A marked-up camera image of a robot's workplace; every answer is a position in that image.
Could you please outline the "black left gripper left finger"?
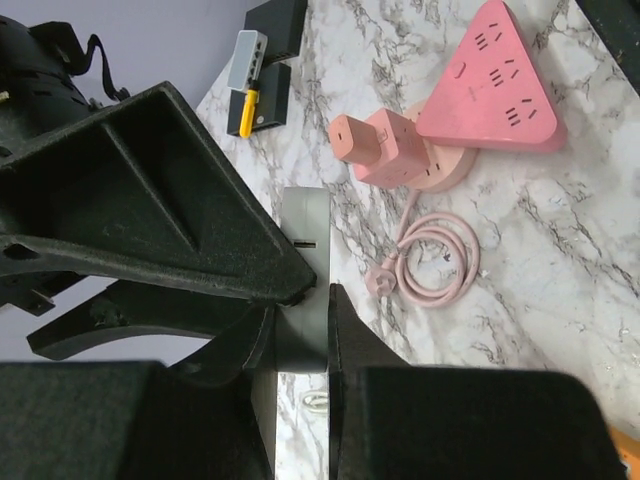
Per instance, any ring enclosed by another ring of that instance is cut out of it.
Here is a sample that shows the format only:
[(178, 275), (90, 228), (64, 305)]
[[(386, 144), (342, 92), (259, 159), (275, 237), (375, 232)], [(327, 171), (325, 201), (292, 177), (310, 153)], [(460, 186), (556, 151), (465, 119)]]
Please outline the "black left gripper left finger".
[(273, 312), (253, 307), (181, 365), (5, 362), (5, 479), (270, 479), (252, 402)]

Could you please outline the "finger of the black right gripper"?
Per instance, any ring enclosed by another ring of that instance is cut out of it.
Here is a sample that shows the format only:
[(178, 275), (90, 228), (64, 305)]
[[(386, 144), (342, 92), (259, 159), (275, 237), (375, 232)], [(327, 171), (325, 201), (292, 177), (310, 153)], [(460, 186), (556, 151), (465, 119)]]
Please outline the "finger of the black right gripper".
[(249, 300), (120, 280), (30, 333), (27, 342), (34, 354), (61, 361), (126, 338), (213, 339), (263, 312), (262, 305)]

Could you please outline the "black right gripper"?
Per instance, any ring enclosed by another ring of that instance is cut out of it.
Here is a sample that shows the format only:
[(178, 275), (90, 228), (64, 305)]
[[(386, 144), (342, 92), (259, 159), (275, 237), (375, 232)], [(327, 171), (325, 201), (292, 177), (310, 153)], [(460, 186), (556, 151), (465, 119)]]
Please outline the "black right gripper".
[(97, 35), (1, 18), (2, 274), (294, 304), (302, 261), (172, 84), (90, 114), (72, 79), (96, 51), (106, 96), (129, 98)]

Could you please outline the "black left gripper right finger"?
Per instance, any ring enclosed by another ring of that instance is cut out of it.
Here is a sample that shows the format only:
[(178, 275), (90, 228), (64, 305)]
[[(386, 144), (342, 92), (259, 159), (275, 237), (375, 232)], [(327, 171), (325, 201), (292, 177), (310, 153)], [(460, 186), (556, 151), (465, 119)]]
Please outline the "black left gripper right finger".
[(330, 288), (333, 479), (622, 479), (601, 410), (573, 376), (413, 366)]

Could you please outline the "white usb charger plug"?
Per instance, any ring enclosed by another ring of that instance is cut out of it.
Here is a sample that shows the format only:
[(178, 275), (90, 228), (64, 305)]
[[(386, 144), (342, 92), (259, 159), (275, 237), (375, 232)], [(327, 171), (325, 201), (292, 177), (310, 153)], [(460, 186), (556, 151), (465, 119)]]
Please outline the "white usb charger plug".
[(327, 367), (331, 201), (325, 189), (288, 187), (282, 198), (281, 229), (302, 269), (295, 302), (276, 317), (276, 367), (287, 373), (321, 373)]

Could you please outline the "small pink charger adapter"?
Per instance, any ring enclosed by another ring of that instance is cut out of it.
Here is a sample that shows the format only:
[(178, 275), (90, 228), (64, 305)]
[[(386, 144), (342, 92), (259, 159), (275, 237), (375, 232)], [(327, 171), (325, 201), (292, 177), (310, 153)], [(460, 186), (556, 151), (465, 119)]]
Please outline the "small pink charger adapter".
[(382, 156), (375, 128), (348, 115), (339, 115), (329, 125), (329, 140), (337, 159), (370, 166)]

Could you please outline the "pink cube socket adapter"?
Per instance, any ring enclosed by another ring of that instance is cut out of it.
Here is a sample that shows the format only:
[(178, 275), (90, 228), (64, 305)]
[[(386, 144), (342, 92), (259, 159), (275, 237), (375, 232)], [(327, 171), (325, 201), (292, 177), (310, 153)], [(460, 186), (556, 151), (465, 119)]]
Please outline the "pink cube socket adapter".
[(426, 148), (408, 118), (381, 108), (355, 130), (356, 178), (369, 185), (394, 189), (425, 173)]

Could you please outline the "orange power strip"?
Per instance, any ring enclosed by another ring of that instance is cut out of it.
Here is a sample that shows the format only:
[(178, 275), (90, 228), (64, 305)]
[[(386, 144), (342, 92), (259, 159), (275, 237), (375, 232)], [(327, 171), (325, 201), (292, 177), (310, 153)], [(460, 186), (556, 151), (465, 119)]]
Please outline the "orange power strip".
[(618, 451), (621, 463), (629, 480), (640, 479), (640, 445), (639, 441), (624, 432), (610, 426), (611, 439)]

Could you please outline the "round pink power strip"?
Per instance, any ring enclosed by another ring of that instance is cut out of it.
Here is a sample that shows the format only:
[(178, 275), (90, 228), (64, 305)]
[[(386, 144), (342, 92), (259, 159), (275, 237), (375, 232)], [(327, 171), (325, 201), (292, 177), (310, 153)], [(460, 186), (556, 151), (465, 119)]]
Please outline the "round pink power strip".
[(459, 184), (474, 166), (477, 150), (435, 144), (417, 133), (427, 100), (421, 100), (403, 114), (391, 112), (389, 127), (393, 138), (392, 185), (427, 193), (441, 193)]

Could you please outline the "pink triangular power strip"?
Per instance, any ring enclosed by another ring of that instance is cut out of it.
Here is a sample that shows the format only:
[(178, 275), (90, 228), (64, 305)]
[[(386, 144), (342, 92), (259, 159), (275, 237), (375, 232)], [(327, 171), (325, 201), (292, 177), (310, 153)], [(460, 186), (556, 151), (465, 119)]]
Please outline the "pink triangular power strip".
[(567, 128), (502, 1), (478, 10), (416, 120), (437, 145), (553, 153)]

